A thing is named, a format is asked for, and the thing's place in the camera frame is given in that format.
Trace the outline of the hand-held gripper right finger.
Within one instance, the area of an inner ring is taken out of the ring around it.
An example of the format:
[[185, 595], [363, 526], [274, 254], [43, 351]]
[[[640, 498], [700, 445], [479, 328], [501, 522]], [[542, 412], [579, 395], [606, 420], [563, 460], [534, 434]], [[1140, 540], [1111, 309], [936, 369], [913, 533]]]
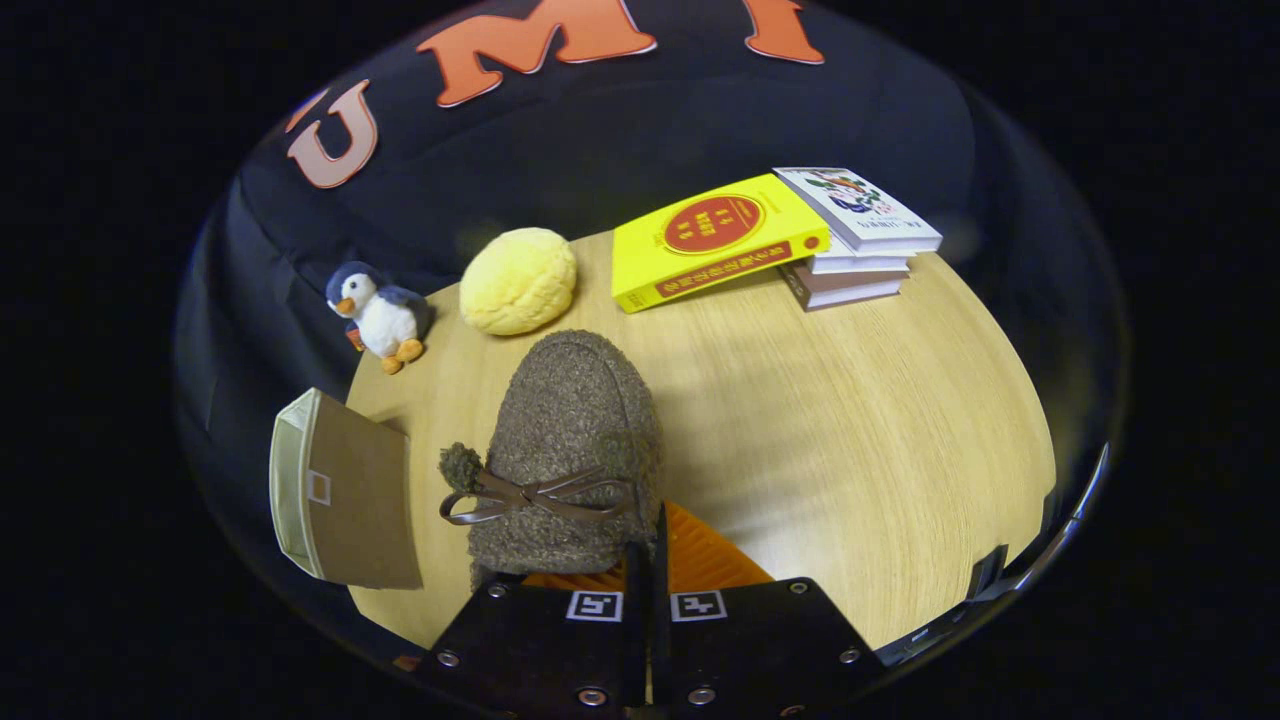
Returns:
[[658, 530], [649, 664], [668, 719], [823, 719], [886, 679], [817, 580], [673, 592], [664, 514]]

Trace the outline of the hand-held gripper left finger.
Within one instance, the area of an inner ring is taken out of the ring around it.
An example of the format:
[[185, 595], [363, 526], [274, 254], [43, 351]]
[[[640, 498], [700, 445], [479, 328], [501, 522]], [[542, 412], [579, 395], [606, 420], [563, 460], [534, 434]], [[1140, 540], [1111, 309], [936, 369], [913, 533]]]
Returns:
[[480, 719], [631, 719], [648, 693], [649, 555], [623, 553], [622, 591], [499, 577], [425, 652], [415, 682]]

